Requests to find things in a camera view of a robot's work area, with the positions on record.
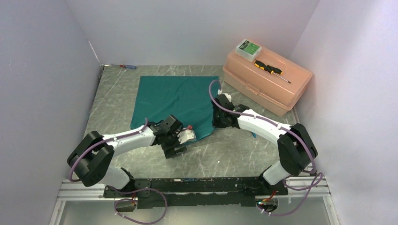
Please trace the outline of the teal cloth napkin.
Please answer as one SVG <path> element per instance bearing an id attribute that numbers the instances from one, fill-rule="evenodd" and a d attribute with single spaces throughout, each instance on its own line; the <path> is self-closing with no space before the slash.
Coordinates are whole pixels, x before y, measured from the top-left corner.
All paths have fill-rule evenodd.
<path id="1" fill-rule="evenodd" d="M 196 139 L 211 135 L 213 105 L 219 88 L 217 76 L 142 76 L 139 80 L 130 128 L 174 115 L 184 127 L 192 126 Z"/>

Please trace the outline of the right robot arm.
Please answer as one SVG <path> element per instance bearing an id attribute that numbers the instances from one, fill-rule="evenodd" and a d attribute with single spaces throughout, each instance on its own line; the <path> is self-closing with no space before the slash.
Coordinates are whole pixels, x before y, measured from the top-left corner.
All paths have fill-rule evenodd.
<path id="1" fill-rule="evenodd" d="M 314 164 L 318 152 L 306 128 L 296 123 L 283 124 L 266 118 L 245 105 L 233 105 L 226 94 L 212 97 L 213 126 L 234 127 L 255 133 L 272 142 L 278 149 L 279 159 L 259 176 L 259 190 L 269 195 L 277 183 L 300 175 L 309 164 Z"/>

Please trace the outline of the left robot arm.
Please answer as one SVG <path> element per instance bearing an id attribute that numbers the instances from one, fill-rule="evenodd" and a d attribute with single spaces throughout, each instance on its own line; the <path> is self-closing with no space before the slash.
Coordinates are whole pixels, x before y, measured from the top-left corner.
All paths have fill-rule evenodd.
<path id="1" fill-rule="evenodd" d="M 101 135 L 91 131 L 67 159 L 70 166 L 68 180 L 80 181 L 85 187 L 101 183 L 128 197 L 136 190 L 136 181 L 126 169 L 110 165 L 114 157 L 159 145 L 165 158 L 169 159 L 186 151 L 185 144 L 195 139 L 192 127 L 184 127 L 174 115 L 159 122 L 146 119 L 142 126 L 117 134 Z"/>

